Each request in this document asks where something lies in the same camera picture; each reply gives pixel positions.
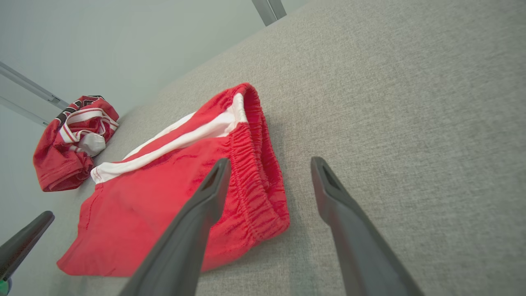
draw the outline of metal strip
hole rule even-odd
[[[6,106],[8,109],[22,115],[23,117],[30,119],[38,124],[40,124],[43,127],[46,127],[49,124],[49,121],[42,119],[38,117],[37,115],[31,113],[30,111],[14,104],[13,102],[9,101],[8,99],[0,96],[0,104]]]
[[[265,26],[287,15],[281,0],[252,0]]]
[[[17,72],[13,68],[9,67],[8,65],[0,62],[0,74],[7,77],[9,80],[13,81],[14,83],[20,85],[21,87],[27,89],[28,91],[34,93],[35,95],[43,98],[44,100],[51,103],[51,105],[54,105],[55,107],[59,108],[60,110],[64,110],[69,106],[69,103],[66,101],[63,101],[59,98],[57,98],[56,95],[50,93],[49,91],[45,90],[40,85],[34,83],[30,79],[28,79],[26,76],[22,75],[21,73]]]

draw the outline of red fabric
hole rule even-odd
[[[67,118],[89,112],[93,108],[104,110],[114,121],[119,118],[113,107],[101,96],[82,96],[46,127],[33,155],[33,165],[42,191],[74,189],[89,177],[89,172],[93,168],[92,158],[86,152],[76,149],[76,143],[72,143],[72,136],[69,133],[66,133],[68,139],[63,139],[60,130],[64,127]],[[98,133],[101,125],[105,129],[102,136],[107,142],[115,131],[107,120],[101,120],[100,117],[76,122],[68,127],[73,133],[80,130]]]
[[[283,233],[289,213],[281,170],[258,95],[249,84],[216,95],[188,122],[123,162],[210,122],[232,105],[237,93],[245,98],[248,123],[238,123],[227,136],[199,140],[97,184],[81,206],[78,237],[58,267],[71,275],[131,276],[222,157],[231,161],[230,185],[223,215],[210,230],[202,270],[232,262]]]

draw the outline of gray fabric surface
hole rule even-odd
[[[219,91],[250,82],[283,171],[291,225],[203,274],[198,295],[344,294],[316,209],[314,155],[426,294],[523,294],[525,48],[520,0],[309,3],[124,116],[97,162],[122,159]],[[54,246],[50,262],[73,241],[93,188],[86,182],[55,211],[43,238]],[[117,295],[126,282],[56,267],[40,276],[49,295]]]

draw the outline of red garment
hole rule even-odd
[[[106,147],[119,115],[101,96],[82,96],[46,127],[33,155],[42,191],[79,187]]]
[[[71,275],[129,277],[222,157],[231,161],[225,208],[202,270],[230,263],[289,226],[281,170],[256,90],[241,84],[167,127],[116,163],[92,170],[78,237],[57,265]]]

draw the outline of folded red shorts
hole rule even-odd
[[[82,96],[46,127],[33,155],[42,191],[79,187],[93,168],[92,156],[106,148],[119,115],[101,96]]]
[[[283,233],[289,212],[256,90],[241,84],[167,127],[124,160],[95,167],[78,237],[57,262],[71,275],[129,277],[220,158],[231,161],[221,219],[202,270],[230,263]]]

